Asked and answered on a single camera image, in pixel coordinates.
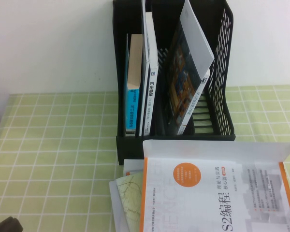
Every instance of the table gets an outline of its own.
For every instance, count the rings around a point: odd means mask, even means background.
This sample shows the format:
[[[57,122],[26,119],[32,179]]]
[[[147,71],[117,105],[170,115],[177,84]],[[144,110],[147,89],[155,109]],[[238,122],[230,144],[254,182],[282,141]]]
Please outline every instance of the table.
[[[229,87],[237,141],[290,142],[290,86]],[[0,221],[26,232],[115,231],[108,182],[116,92],[11,95],[0,124]],[[290,183],[290,156],[285,161]]]

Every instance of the book cover illustration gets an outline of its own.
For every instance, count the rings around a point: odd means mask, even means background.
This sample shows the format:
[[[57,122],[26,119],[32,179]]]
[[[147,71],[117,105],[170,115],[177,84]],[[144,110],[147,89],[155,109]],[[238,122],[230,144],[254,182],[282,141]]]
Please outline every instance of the book cover illustration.
[[[166,73],[168,95],[165,111],[171,131],[175,131],[182,123],[201,79],[198,76],[191,56],[185,34],[179,22],[172,42],[173,59]]]
[[[130,232],[139,232],[143,173],[135,173],[116,180]]]

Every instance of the white book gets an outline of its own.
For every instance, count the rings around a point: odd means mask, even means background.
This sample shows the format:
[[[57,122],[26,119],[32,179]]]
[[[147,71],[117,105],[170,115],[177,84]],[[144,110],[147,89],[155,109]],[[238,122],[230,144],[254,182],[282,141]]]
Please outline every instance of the white book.
[[[148,82],[148,70],[149,70],[149,48],[148,48],[148,37],[146,28],[146,13],[145,13],[145,2],[142,0],[142,34],[144,35],[143,44],[143,60],[142,60],[142,70],[143,70],[143,94],[142,94],[142,107],[140,112],[140,127],[139,136],[143,134],[143,120],[144,120],[144,110],[147,94],[147,82]]]
[[[146,140],[139,232],[290,232],[290,143]]]
[[[149,72],[148,72],[148,83],[146,93],[146,110],[145,110],[145,122],[144,122],[144,136],[150,134],[150,126],[152,121],[152,115],[154,110],[155,93],[157,86],[158,76],[158,50],[155,36],[154,21],[151,12],[146,12],[146,28],[149,45]]]

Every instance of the paper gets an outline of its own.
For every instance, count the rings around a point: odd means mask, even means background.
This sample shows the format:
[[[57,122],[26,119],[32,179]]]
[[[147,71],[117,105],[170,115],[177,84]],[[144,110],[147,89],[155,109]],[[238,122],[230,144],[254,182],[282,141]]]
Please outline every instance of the paper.
[[[140,231],[143,173],[124,176],[116,180],[130,232]]]
[[[131,175],[134,173],[142,172],[144,168],[143,159],[125,159],[124,160],[124,170],[123,176]]]
[[[109,182],[109,186],[111,192],[111,200],[116,232],[128,232],[129,228],[126,220],[126,215],[121,203],[120,195],[118,193],[116,181],[114,180]]]

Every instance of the black magazine file holder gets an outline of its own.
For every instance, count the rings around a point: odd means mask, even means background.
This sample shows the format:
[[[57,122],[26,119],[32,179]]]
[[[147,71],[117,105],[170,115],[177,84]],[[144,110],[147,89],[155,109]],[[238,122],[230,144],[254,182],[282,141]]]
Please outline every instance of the black magazine file holder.
[[[183,135],[166,136],[159,118],[163,117],[160,104],[160,89],[157,87],[155,109],[150,136],[124,136],[124,65],[126,34],[142,33],[142,6],[140,0],[113,1],[113,34],[118,80],[118,126],[117,155],[119,165],[124,159],[143,159],[143,141],[146,139],[169,140],[221,140],[234,141],[234,127],[225,100],[225,86],[229,65],[233,15],[225,0],[190,0],[211,46],[215,59],[211,76],[204,89],[204,96],[212,122],[212,133],[195,133],[192,118]],[[184,0],[152,0],[146,2],[146,11],[153,14],[158,49],[169,48],[178,23]]]

